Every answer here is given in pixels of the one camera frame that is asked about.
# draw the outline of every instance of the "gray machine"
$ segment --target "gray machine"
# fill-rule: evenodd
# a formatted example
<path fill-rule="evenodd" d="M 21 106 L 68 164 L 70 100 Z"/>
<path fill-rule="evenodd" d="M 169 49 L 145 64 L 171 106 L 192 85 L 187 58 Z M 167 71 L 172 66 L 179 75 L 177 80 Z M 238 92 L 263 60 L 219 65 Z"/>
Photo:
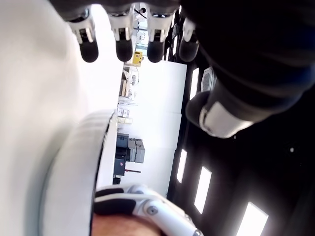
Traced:
<path fill-rule="evenodd" d="M 142 139 L 129 139 L 128 148 L 130 149 L 130 161 L 143 163 L 145 148 Z"/>

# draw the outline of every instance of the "black ceiling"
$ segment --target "black ceiling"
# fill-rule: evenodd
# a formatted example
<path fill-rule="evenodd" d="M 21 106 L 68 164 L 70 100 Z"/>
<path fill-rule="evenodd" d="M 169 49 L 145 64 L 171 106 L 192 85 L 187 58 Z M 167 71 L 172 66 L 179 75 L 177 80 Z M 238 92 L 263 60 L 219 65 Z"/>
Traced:
<path fill-rule="evenodd" d="M 171 60 L 182 62 L 176 57 Z M 207 66 L 201 55 L 188 64 L 182 114 L 192 71 L 200 68 L 200 84 Z M 210 137 L 183 115 L 168 198 L 184 209 L 206 236 L 236 236 L 248 201 L 269 215 L 262 236 L 314 236 L 314 101 L 312 88 L 287 112 L 225 140 Z M 180 184 L 176 173 L 181 149 L 188 155 Z M 200 214 L 194 199 L 202 166 L 212 176 Z"/>

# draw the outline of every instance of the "cable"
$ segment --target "cable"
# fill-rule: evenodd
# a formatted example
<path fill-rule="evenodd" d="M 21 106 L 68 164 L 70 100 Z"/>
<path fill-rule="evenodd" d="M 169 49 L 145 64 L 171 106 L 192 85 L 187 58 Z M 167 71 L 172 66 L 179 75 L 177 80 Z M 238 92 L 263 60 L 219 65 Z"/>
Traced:
<path fill-rule="evenodd" d="M 134 11 L 135 11 L 136 13 L 138 13 L 139 15 L 141 15 L 144 19 L 146 19 L 146 17 L 145 17 L 144 15 L 142 15 L 142 13 L 140 13 L 138 10 L 134 9 Z"/>

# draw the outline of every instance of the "yellow sign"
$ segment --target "yellow sign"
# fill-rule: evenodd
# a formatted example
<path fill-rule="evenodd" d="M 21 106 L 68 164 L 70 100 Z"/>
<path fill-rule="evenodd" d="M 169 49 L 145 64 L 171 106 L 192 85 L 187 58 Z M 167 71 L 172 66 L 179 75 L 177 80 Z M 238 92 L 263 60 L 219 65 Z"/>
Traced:
<path fill-rule="evenodd" d="M 141 66 L 142 52 L 134 52 L 132 64 Z"/>

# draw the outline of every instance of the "black panel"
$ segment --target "black panel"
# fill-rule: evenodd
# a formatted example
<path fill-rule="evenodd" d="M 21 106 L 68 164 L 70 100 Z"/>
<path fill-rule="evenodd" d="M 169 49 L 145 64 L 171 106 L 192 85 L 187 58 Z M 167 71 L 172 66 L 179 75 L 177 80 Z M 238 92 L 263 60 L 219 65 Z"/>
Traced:
<path fill-rule="evenodd" d="M 95 193 L 95 197 L 103 197 L 109 194 L 114 194 L 114 193 L 124 193 L 124 190 L 122 188 L 113 188 L 113 189 L 103 189 L 100 191 L 97 191 Z"/>
<path fill-rule="evenodd" d="M 94 213 L 98 215 L 132 215 L 135 206 L 135 200 L 112 199 L 105 202 L 94 203 Z"/>

